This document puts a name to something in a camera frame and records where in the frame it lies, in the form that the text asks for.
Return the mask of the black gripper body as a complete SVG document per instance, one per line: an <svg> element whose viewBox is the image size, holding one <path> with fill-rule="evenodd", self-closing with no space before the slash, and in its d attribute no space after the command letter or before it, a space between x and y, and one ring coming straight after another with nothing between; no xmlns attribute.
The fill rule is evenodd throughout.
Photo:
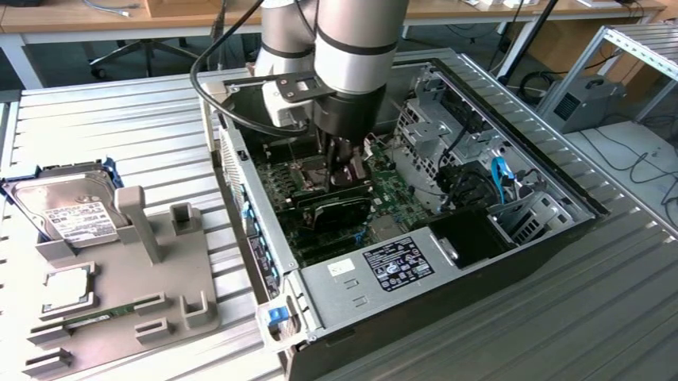
<svg viewBox="0 0 678 381"><path fill-rule="evenodd" d="M363 140L376 124L387 85L366 94L338 92L315 100L319 129L346 140Z"/></svg>

